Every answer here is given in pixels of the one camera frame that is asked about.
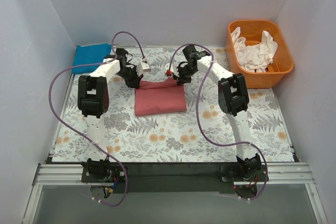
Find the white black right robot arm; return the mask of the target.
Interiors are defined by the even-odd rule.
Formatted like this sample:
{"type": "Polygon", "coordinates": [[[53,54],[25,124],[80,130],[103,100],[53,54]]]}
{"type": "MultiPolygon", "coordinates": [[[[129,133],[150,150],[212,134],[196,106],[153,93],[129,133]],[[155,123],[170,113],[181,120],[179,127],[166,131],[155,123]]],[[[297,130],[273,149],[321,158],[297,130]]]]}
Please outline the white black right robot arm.
{"type": "Polygon", "coordinates": [[[166,75],[172,76],[177,84],[191,83],[192,75],[202,72],[201,81],[196,98],[196,121],[198,128],[209,143],[218,147],[236,147],[237,175],[236,177],[248,181],[257,176],[261,170],[264,158],[260,149],[252,143],[252,136],[248,124],[247,110],[249,96],[243,74],[232,73],[215,62],[214,54],[204,46],[186,44],[178,47],[166,68],[166,75]],[[229,119],[235,142],[219,144],[206,136],[199,117],[199,102],[204,82],[210,78],[218,87],[218,104],[229,119]]]}

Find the red t shirt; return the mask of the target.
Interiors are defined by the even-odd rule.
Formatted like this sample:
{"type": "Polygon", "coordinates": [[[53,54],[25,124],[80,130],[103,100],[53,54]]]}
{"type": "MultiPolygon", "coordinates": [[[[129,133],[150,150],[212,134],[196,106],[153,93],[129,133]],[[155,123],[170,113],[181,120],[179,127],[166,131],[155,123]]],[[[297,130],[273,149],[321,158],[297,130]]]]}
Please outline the red t shirt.
{"type": "Polygon", "coordinates": [[[179,86],[172,78],[161,82],[141,81],[140,88],[135,90],[136,116],[186,111],[184,86],[179,86]]]}

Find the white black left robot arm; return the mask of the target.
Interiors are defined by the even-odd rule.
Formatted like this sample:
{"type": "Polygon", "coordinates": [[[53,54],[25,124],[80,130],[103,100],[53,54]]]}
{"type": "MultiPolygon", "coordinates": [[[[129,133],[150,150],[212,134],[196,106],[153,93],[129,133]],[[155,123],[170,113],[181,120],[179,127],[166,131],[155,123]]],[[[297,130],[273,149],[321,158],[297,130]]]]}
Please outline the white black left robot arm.
{"type": "Polygon", "coordinates": [[[108,181],[112,170],[108,166],[107,146],[104,139],[104,115],[109,108],[108,83],[115,75],[124,79],[129,88],[139,89],[143,73],[128,62],[129,53],[124,48],[116,49],[116,55],[107,55],[103,64],[89,75],[78,79],[78,108],[87,125],[91,139],[89,158],[83,163],[89,175],[100,182],[108,181]]]}

